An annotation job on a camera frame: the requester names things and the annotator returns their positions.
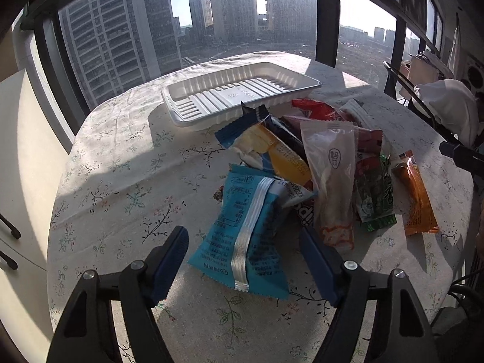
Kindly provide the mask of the white cabinet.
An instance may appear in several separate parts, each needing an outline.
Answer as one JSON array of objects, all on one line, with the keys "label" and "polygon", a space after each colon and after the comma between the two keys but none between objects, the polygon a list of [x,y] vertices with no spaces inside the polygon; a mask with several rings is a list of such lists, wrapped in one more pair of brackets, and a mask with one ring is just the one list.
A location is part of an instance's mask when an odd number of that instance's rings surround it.
[{"label": "white cabinet", "polygon": [[44,362],[53,336],[47,301],[47,237],[67,152],[25,70],[1,82],[1,323],[27,362]]}]

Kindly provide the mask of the person in white shirt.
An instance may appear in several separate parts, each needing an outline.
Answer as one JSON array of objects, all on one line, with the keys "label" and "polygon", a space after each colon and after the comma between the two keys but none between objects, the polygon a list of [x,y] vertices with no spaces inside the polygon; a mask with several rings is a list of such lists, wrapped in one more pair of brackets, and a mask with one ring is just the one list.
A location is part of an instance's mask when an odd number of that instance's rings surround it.
[{"label": "person in white shirt", "polygon": [[456,134],[467,148],[473,146],[479,129],[477,101],[461,81],[448,79],[417,84],[414,91],[436,122]]}]

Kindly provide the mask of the orange snack pack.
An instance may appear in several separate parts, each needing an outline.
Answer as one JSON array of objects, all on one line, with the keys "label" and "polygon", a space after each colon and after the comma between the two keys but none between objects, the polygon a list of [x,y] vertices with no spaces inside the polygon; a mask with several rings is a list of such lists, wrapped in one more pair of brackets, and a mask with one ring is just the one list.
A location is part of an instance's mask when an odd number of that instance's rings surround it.
[{"label": "orange snack pack", "polygon": [[392,168],[394,176],[407,190],[410,210],[404,225],[407,237],[415,234],[437,234],[439,226],[431,206],[422,175],[411,150],[400,154],[400,162]]}]

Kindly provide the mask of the floral white tablecloth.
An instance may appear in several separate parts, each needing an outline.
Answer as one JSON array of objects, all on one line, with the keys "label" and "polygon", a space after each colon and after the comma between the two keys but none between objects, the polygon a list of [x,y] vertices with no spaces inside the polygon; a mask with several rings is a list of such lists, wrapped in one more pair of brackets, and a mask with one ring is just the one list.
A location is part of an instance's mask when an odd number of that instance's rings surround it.
[{"label": "floral white tablecloth", "polygon": [[[394,156],[412,151],[439,231],[406,237],[408,195],[394,185],[396,224],[355,232],[349,258],[364,269],[403,269],[428,318],[471,252],[480,204],[473,178],[440,154],[440,135],[383,92],[322,63],[289,53],[260,52],[210,61],[165,75],[108,100],[81,126],[61,177],[47,247],[47,295],[57,323],[78,278],[94,269],[118,272],[164,243],[177,225],[189,232],[189,250],[204,241],[220,211],[217,191],[238,156],[223,149],[214,129],[193,131],[172,122],[167,87],[217,70],[271,62],[315,78],[312,98],[342,106],[355,100],[385,135]],[[334,311],[319,295],[299,252],[295,226],[277,246],[289,297],[239,293],[183,264],[154,311],[177,362],[310,362]]]}]

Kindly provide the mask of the green seaweed snack pack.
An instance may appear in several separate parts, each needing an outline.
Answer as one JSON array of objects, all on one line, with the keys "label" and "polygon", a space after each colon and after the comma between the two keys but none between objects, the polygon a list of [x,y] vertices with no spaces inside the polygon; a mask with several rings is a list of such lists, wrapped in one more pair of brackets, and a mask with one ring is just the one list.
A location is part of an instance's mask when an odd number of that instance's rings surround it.
[{"label": "green seaweed snack pack", "polygon": [[367,232],[396,223],[390,165],[391,157],[384,154],[368,156],[356,164],[354,206]]}]

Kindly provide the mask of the blue yellow Tipo snack pack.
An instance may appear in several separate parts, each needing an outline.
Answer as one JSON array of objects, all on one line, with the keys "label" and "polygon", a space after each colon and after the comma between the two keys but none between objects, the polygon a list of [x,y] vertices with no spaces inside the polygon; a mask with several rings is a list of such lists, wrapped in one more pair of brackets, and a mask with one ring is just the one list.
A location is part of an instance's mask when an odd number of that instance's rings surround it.
[{"label": "blue yellow Tipo snack pack", "polygon": [[248,166],[313,189],[308,164],[255,115],[234,120],[219,129],[215,137],[223,148],[235,152]]}]

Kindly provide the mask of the white plastic tray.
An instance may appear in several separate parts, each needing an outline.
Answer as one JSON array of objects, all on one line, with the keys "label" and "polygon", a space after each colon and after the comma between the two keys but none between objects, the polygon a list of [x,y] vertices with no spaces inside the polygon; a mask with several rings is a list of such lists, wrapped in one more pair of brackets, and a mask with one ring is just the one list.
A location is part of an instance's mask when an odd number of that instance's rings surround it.
[{"label": "white plastic tray", "polygon": [[306,97],[321,82],[271,62],[218,70],[169,84],[162,98],[175,126],[209,129],[242,115],[241,106],[255,108]]}]

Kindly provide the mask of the light blue snack bag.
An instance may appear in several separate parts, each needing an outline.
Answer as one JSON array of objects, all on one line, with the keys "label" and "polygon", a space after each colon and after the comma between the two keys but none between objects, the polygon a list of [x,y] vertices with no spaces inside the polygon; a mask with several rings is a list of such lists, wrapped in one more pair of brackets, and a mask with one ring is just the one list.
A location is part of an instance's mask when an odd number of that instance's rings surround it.
[{"label": "light blue snack bag", "polygon": [[313,198],[305,187],[246,165],[230,165],[221,210],[188,263],[230,289],[289,295],[274,236],[286,213]]}]

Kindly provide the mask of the black snack packet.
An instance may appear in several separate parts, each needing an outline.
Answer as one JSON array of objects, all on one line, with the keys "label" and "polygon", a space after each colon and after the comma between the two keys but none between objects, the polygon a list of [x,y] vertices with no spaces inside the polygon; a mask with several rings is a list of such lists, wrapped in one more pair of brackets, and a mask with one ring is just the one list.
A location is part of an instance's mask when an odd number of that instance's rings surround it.
[{"label": "black snack packet", "polygon": [[293,150],[303,161],[307,161],[302,141],[292,132],[284,121],[272,115],[265,105],[255,108],[240,103],[243,115],[251,115]]}]

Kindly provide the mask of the red Mylikes candy bag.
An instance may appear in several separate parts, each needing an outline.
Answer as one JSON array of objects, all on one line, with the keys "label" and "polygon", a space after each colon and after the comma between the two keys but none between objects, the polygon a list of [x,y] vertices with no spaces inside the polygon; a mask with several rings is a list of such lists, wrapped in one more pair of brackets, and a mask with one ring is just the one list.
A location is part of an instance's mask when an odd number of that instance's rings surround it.
[{"label": "red Mylikes candy bag", "polygon": [[346,121],[346,118],[339,111],[322,101],[311,98],[298,98],[292,100],[291,105],[300,109],[309,119]]}]

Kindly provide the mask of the black window frame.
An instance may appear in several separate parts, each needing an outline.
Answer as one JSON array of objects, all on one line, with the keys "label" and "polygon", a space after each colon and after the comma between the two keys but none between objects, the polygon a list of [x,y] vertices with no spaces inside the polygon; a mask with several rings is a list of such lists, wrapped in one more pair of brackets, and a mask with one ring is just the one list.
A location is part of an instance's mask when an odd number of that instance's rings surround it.
[{"label": "black window frame", "polygon": [[382,62],[440,53],[445,15],[437,0],[31,0],[19,26],[77,132],[112,97],[241,53],[294,53],[389,91]]}]

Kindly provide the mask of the translucent white snack bag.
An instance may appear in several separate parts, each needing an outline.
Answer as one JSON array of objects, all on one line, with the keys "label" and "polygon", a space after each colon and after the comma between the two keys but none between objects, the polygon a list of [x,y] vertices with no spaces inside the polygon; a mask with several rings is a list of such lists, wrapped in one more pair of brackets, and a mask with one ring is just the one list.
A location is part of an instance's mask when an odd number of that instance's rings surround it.
[{"label": "translucent white snack bag", "polygon": [[354,249],[352,196],[355,127],[349,122],[306,120],[301,134],[312,183],[318,194],[313,225],[318,237],[340,253]]}]

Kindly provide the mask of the small red patterned snack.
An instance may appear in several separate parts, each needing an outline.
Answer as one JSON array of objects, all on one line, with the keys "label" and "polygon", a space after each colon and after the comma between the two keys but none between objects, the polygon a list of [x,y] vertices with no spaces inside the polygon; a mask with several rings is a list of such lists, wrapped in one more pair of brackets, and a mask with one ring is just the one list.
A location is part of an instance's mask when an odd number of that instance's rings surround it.
[{"label": "small red patterned snack", "polygon": [[224,186],[220,186],[217,191],[213,194],[213,198],[217,201],[217,202],[222,202],[223,200],[223,189],[224,189]]}]

